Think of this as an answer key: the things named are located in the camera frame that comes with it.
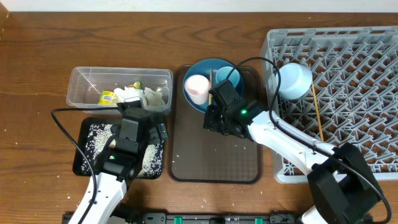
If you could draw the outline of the light blue bowl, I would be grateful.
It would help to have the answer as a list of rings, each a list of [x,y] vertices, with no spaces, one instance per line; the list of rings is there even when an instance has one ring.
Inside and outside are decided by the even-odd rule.
[[[312,72],[306,65],[287,63],[275,73],[275,84],[281,81],[278,95],[286,100],[301,98],[312,85]]]

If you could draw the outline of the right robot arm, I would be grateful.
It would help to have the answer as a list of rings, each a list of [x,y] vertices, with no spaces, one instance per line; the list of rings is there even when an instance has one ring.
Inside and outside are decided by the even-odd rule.
[[[314,205],[301,223],[366,223],[366,214],[386,199],[353,144],[317,140],[280,119],[261,102],[248,103],[224,80],[209,90],[212,104],[203,127],[269,147],[306,175]]]

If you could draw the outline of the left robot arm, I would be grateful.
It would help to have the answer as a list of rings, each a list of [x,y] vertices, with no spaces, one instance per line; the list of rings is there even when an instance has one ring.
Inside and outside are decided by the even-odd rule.
[[[112,135],[89,164],[88,188],[70,223],[106,223],[140,173],[147,147],[168,138],[162,113],[138,102],[118,103],[116,109],[121,122],[112,125]]]

